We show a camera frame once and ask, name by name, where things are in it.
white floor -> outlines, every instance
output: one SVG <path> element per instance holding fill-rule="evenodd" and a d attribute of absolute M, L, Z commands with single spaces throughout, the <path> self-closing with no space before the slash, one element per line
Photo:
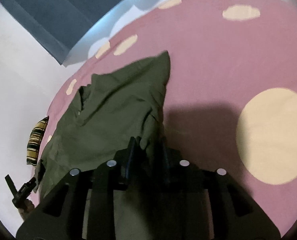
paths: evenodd
<path fill-rule="evenodd" d="M 124 0 L 72 49 L 63 65 L 0 5 L 0 219 L 15 235 L 22 223 L 4 177 L 17 187 L 31 178 L 26 145 L 61 85 L 125 25 L 165 0 Z M 284 0 L 297 7 L 296 0 Z"/>

black mount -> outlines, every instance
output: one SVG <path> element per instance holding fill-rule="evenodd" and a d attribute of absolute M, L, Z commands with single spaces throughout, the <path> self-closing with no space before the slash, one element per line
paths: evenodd
<path fill-rule="evenodd" d="M 115 240 L 113 190 L 127 190 L 134 179 L 142 181 L 143 191 L 178 194 L 181 210 L 188 193 L 207 189 L 216 240 L 281 239 L 260 206 L 224 169 L 201 170 L 183 160 L 179 151 L 167 148 L 163 141 L 154 151 L 149 165 L 152 168 L 147 169 L 148 159 L 139 141 L 132 137 L 127 149 L 117 151 L 113 160 L 97 169 L 72 169 L 32 211 L 16 239 L 81 240 L 87 192 L 92 189 L 87 239 Z M 179 239 L 191 240 L 186 225 L 194 224 L 194 215 L 182 217 Z"/>

olive green cloth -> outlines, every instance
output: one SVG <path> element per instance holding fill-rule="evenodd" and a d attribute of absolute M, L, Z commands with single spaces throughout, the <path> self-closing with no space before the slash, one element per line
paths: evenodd
<path fill-rule="evenodd" d="M 116 151 L 127 148 L 131 136 L 142 138 L 142 149 L 153 145 L 162 124 L 169 75 L 168 52 L 110 74 L 93 74 L 91 84 L 80 87 L 43 150 L 35 171 L 38 181 L 43 177 L 40 198 L 70 169 L 92 170 L 112 159 Z"/>

pink rug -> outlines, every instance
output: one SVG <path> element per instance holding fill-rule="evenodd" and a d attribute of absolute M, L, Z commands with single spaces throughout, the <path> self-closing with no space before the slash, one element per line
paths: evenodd
<path fill-rule="evenodd" d="M 41 152 L 74 94 L 93 73 L 110 73 L 167 50 L 171 76 L 164 125 L 169 146 L 200 168 L 226 169 L 284 235 L 297 219 L 297 177 L 280 185 L 256 179 L 241 161 L 235 138 L 239 116 L 257 94 L 271 88 L 297 93 L 297 9 L 280 0 L 172 3 L 126 26 L 110 47 L 102 48 L 99 59 L 91 58 L 66 81 L 47 113 Z M 129 37 L 134 44 L 123 53 L 120 44 Z"/>

striped fabric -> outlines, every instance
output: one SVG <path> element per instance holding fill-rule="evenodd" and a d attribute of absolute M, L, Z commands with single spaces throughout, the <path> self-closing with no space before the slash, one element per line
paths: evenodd
<path fill-rule="evenodd" d="M 31 132 L 27 146 L 26 164 L 36 166 L 40 151 L 41 141 L 43 139 L 45 129 L 47 128 L 49 117 L 45 117 L 39 121 Z"/>

